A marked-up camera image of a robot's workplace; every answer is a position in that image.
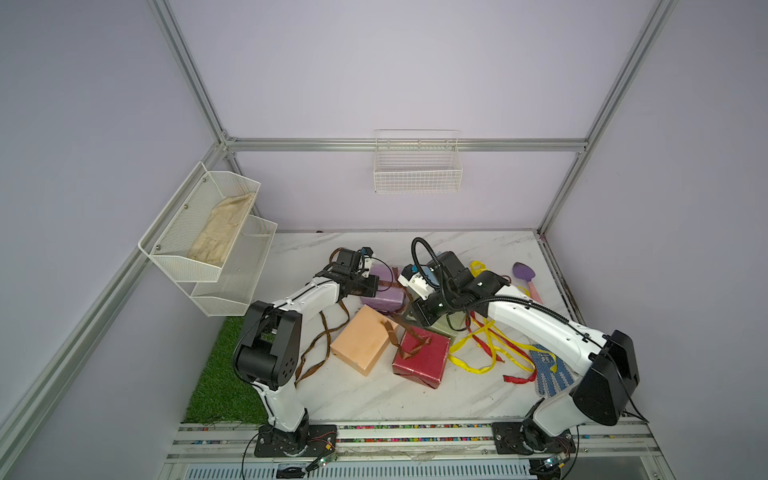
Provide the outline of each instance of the aluminum frame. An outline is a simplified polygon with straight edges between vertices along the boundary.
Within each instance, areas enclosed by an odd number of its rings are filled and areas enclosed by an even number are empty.
[[[616,77],[611,91],[608,92],[608,96],[603,101],[603,105],[594,119],[592,127],[589,129],[587,147],[584,149],[584,152],[576,153],[574,161],[563,179],[563,183],[558,188],[558,192],[555,194],[554,199],[552,199],[552,203],[547,209],[544,219],[541,221],[541,225],[538,228],[539,233],[546,234],[552,227],[554,219],[560,213],[560,209],[573,190],[581,172],[584,171],[584,167],[587,166],[587,162],[592,156],[594,149],[603,137],[619,104],[624,100],[624,96],[627,94],[630,85],[632,85],[632,81],[637,77],[637,71],[643,64],[643,60],[647,57],[651,46],[653,46],[653,43],[658,38],[662,28],[667,23],[676,4],[677,0],[657,0],[650,11],[640,34],[637,36],[634,45],[632,45],[629,56],[627,56],[627,59],[621,66],[621,71]]]
[[[391,140],[389,145],[412,144],[413,140]],[[231,151],[376,151],[375,138],[232,138],[225,142]],[[584,138],[460,138],[460,151],[583,151]]]
[[[247,138],[237,139],[227,135],[210,99],[200,72],[192,59],[190,49],[181,33],[178,21],[169,0],[147,0],[157,23],[168,43],[174,59],[177,61],[184,79],[194,95],[194,99],[204,116],[209,129],[217,139],[206,153],[203,163],[213,167],[220,160],[226,160],[235,173],[242,171],[237,163],[237,151],[373,151],[375,139],[323,139],[323,138]],[[651,45],[661,32],[677,0],[658,0],[649,14],[641,33],[606,97],[600,113],[596,117],[586,139],[464,139],[460,140],[459,150],[463,151],[574,151],[574,162],[558,189],[540,227],[538,239],[550,269],[555,274],[555,281],[566,300],[568,309],[575,318],[582,322],[575,301],[568,290],[554,256],[547,245],[545,234],[551,227],[563,203],[584,170],[592,152],[597,146],[618,105],[626,95],[631,82],[646,57]],[[173,212],[192,188],[197,178],[190,176],[177,190],[172,202],[156,220],[153,228],[159,234],[170,221]],[[260,216],[254,206],[254,213]],[[55,357],[35,380],[24,398],[17,405],[8,419],[0,427],[0,480],[7,478],[15,463],[30,444],[36,433],[52,414],[58,402],[67,392],[74,378],[88,361],[101,338],[106,333],[122,306],[141,280],[141,274],[149,260],[135,248],[123,266],[112,278],[104,291],[94,302],[74,332],[67,338]]]

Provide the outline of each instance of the purple toy shovel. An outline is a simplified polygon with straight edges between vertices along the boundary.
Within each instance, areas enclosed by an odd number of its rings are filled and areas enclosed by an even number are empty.
[[[519,278],[520,280],[525,280],[528,282],[528,291],[531,292],[531,298],[539,302],[541,305],[544,305],[544,302],[541,301],[541,297],[536,291],[536,287],[533,286],[532,280],[533,277],[536,276],[536,272],[534,272],[531,267],[525,263],[516,262],[515,265],[512,265],[512,275],[514,275],[515,278]]]

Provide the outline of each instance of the yellow ribbon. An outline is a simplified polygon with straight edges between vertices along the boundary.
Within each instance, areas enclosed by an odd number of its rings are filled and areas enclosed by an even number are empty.
[[[480,323],[476,319],[472,319],[472,321],[474,321],[477,326],[480,326]],[[546,353],[547,355],[552,355],[552,359],[555,360],[555,362],[557,362],[557,359],[558,359],[557,356],[554,353],[550,352],[549,350],[538,349],[538,348],[534,347],[533,345],[528,345],[527,343],[519,343],[519,342],[515,342],[514,340],[510,340],[501,330],[491,331],[491,335],[493,335],[497,339],[498,339],[498,336],[500,335],[500,336],[504,337],[504,339],[507,340],[508,342],[510,342],[512,345],[515,345],[518,348],[521,348],[523,350],[533,350],[534,352],[540,352],[540,353]],[[555,363],[552,367],[550,367],[550,370],[553,373],[557,373],[557,371],[558,371],[558,364]]]
[[[472,332],[472,333],[469,333],[463,339],[459,340],[454,346],[452,346],[451,349],[449,350],[449,355],[448,355],[448,359],[451,361],[451,363],[453,363],[454,365],[456,365],[457,367],[459,367],[461,369],[466,370],[467,372],[474,373],[476,375],[482,375],[483,373],[488,373],[491,370],[493,370],[493,367],[496,366],[496,353],[501,353],[503,356],[505,356],[508,359],[510,359],[515,365],[517,365],[521,369],[523,369],[523,370],[525,370],[527,372],[533,372],[535,370],[535,365],[533,364],[533,362],[531,362],[530,360],[526,359],[524,356],[521,356],[526,361],[531,363],[531,367],[533,367],[533,368],[527,367],[527,366],[523,366],[512,355],[510,355],[510,353],[507,352],[507,350],[505,350],[505,349],[503,349],[503,348],[501,348],[499,346],[496,346],[493,343],[493,337],[498,338],[497,335],[495,335],[493,332],[490,331],[490,329],[494,325],[494,323],[495,323],[494,320],[488,320],[486,322],[486,324],[484,326],[482,326],[479,330],[477,330],[475,332]],[[467,341],[469,340],[470,337],[476,336],[476,335],[480,335],[481,333],[485,334],[485,339],[486,339],[485,343],[486,343],[486,345],[488,345],[488,348],[491,350],[491,365],[484,366],[484,367],[482,367],[480,369],[476,369],[474,367],[469,366],[467,364],[467,362],[465,362],[464,360],[454,356],[453,353],[458,352],[467,343]]]

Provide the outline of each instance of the metal vent grille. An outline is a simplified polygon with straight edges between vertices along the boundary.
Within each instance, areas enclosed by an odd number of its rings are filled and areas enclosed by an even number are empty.
[[[297,463],[246,465],[245,478],[275,478],[278,468]],[[506,480],[536,478],[528,472],[526,460],[435,460],[431,462],[335,462],[310,473],[310,478],[394,478],[422,480],[455,478],[457,480]],[[196,464],[187,471],[189,480],[199,478],[241,478],[240,465],[233,463]]]

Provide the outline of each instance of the purple box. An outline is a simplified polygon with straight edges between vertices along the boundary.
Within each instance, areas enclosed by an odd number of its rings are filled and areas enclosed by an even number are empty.
[[[376,296],[361,296],[360,301],[379,312],[396,312],[406,302],[406,290],[397,282],[400,271],[397,267],[390,270],[384,265],[371,267],[371,274],[379,276],[379,291]]]

